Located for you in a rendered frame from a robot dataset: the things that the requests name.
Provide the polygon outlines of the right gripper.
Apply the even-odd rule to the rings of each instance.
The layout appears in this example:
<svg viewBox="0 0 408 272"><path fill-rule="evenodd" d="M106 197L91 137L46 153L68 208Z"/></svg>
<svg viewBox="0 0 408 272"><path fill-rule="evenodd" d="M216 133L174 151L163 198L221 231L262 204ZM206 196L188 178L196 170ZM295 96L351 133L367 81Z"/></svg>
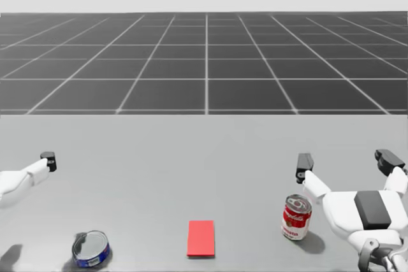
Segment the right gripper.
<svg viewBox="0 0 408 272"><path fill-rule="evenodd" d="M299 153L296 182L316 204L323 204L332 231L353 247L362 247L368 239L380 244L402 245L400 233L408 227L408 214L401 197L408 191L405 162L388 149L375 151L377 168L387 177L384 190L331 192L313 172L310 153Z"/></svg>

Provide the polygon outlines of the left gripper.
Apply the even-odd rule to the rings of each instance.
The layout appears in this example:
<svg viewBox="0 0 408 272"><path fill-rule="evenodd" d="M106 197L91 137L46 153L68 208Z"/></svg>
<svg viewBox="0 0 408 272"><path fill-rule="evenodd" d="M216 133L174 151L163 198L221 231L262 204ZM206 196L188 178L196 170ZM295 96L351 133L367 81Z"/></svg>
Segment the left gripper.
<svg viewBox="0 0 408 272"><path fill-rule="evenodd" d="M40 159L24 168L24 171L0 171L0 209L8 209L19 203L32 185L45 181L49 173L57 170L55 152L46 151Z"/></svg>

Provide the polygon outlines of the red and white can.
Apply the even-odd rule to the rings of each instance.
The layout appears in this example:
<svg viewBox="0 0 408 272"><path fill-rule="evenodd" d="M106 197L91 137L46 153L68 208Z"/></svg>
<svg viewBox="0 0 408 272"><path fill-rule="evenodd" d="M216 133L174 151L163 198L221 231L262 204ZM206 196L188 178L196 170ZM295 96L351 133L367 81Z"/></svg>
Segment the red and white can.
<svg viewBox="0 0 408 272"><path fill-rule="evenodd" d="M303 240L309 231L311 215L312 203L305 196L289 195L283 211L282 234L292 241Z"/></svg>

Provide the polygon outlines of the blue flat can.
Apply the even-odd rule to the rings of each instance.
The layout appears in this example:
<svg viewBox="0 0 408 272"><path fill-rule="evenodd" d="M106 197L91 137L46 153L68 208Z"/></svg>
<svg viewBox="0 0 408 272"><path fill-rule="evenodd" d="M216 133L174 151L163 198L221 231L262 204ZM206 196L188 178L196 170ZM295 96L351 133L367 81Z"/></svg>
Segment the blue flat can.
<svg viewBox="0 0 408 272"><path fill-rule="evenodd" d="M91 230L76 238L71 253L77 267L92 268L107 260L111 248L103 231Z"/></svg>

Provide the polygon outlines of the pink pad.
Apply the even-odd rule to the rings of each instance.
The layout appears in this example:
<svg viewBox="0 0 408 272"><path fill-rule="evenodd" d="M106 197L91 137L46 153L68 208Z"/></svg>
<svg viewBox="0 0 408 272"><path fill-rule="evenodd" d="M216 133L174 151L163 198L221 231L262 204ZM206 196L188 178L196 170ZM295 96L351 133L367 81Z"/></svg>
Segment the pink pad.
<svg viewBox="0 0 408 272"><path fill-rule="evenodd" d="M187 256L215 256L215 230L213 220L189 221L187 235Z"/></svg>

